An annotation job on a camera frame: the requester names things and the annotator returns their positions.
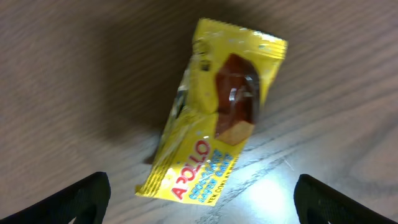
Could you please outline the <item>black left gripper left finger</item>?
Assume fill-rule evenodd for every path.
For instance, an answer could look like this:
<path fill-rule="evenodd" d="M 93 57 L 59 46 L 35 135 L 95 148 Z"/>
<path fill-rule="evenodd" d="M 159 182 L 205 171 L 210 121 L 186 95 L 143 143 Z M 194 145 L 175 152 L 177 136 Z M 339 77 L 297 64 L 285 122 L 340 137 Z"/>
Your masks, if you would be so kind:
<path fill-rule="evenodd" d="M 1 224 L 102 224 L 111 196 L 105 172 L 95 172 L 67 188 L 1 219 Z"/>

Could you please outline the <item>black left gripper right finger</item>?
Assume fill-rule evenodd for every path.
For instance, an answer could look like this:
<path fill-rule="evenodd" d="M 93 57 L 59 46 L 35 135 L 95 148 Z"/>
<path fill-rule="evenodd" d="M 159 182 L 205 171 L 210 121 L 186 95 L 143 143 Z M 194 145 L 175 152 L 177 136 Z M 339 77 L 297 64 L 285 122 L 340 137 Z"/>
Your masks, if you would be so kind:
<path fill-rule="evenodd" d="M 308 174 L 298 178 L 294 204 L 301 224 L 397 224 Z"/>

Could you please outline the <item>yellow Apollo cake packet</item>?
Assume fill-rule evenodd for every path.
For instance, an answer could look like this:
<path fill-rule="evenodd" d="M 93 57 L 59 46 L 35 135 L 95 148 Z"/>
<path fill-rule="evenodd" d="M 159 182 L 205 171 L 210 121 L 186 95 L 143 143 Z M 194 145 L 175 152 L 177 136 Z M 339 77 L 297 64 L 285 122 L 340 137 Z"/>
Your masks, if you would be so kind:
<path fill-rule="evenodd" d="M 273 35 L 200 19 L 152 169 L 136 195 L 215 205 L 287 48 Z"/>

